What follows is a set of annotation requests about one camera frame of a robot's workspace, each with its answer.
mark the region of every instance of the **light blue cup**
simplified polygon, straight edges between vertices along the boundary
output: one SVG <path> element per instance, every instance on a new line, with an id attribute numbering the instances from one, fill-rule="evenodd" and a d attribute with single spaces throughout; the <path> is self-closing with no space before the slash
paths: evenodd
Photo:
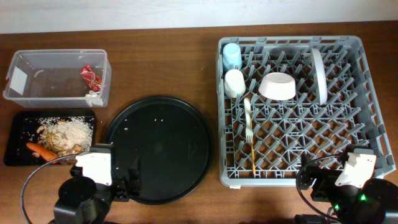
<path id="1" fill-rule="evenodd" d="M 231 69 L 241 69 L 242 55 L 238 44 L 229 43 L 223 49 L 223 69 L 227 72 Z"/>

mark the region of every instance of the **gray dish rack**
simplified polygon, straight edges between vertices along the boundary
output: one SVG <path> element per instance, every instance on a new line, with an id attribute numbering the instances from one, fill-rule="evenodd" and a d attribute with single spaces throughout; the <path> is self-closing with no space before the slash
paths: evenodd
<path id="1" fill-rule="evenodd" d="M 242 52 L 241 71 L 246 91 L 237 98 L 224 94 L 222 49 L 236 43 Z M 321 52 L 328 101 L 317 103 L 310 49 Z M 284 72 L 295 78 L 297 94 L 287 101 L 258 93 L 262 78 Z M 312 159 L 341 152 L 348 144 L 369 146 L 377 161 L 375 177 L 396 169 L 365 51 L 355 36 L 225 37 L 216 56 L 220 181 L 240 186 L 295 186 L 300 155 Z M 245 144 L 243 99 L 251 99 L 256 174 L 251 148 Z M 336 159 L 320 163 L 325 169 L 342 169 Z"/>

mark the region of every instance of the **carrot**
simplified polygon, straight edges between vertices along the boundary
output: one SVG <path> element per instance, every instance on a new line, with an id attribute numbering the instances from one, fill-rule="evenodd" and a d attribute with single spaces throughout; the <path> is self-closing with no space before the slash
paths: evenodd
<path id="1" fill-rule="evenodd" d="M 43 146 L 36 143 L 26 143 L 28 149 L 39 153 L 47 162 L 58 158 L 58 155 L 50 150 L 45 149 Z"/>

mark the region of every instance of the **black tray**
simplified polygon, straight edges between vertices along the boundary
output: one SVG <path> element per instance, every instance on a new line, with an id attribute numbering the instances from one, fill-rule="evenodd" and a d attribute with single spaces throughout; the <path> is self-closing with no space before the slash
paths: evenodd
<path id="1" fill-rule="evenodd" d="M 29 166 L 45 164 L 41 157 L 36 158 L 32 151 L 26 148 L 26 143 L 39 141 L 36 133 L 40 127 L 39 118 L 62 118 L 68 120 L 70 117 L 83 116 L 85 122 L 93 128 L 93 140 L 95 138 L 96 117 L 92 110 L 63 110 L 63 111 L 22 111 L 15 115 L 12 120 L 11 131 L 4 155 L 4 164 L 7 166 Z"/>
<path id="2" fill-rule="evenodd" d="M 213 156 L 212 135 L 203 116 L 169 97 L 147 98 L 127 107 L 109 125 L 104 141 L 114 144 L 116 177 L 138 164 L 141 191 L 131 199 L 145 204 L 189 194 L 206 175 Z"/>

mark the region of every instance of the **red wrapper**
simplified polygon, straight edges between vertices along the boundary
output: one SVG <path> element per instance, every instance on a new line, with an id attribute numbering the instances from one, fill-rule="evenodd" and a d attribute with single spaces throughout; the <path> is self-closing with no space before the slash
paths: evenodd
<path id="1" fill-rule="evenodd" d="M 80 70 L 80 75 L 86 80 L 87 85 L 95 92 L 101 90 L 102 79 L 95 75 L 89 65 L 85 65 Z"/>

